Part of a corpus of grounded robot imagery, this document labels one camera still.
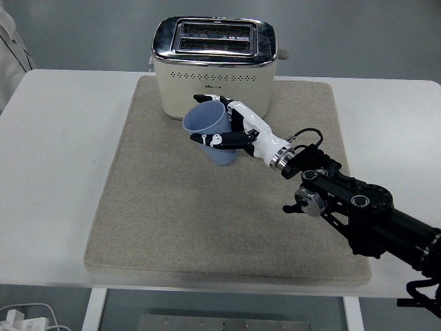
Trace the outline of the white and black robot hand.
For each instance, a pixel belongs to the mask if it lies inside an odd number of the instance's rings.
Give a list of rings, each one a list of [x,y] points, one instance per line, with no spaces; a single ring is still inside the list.
[[[195,94],[198,103],[219,101],[231,132],[194,133],[190,139],[217,150],[243,149],[252,157],[261,158],[270,168],[282,170],[295,156],[291,144],[273,134],[270,126],[244,103],[215,94]]]

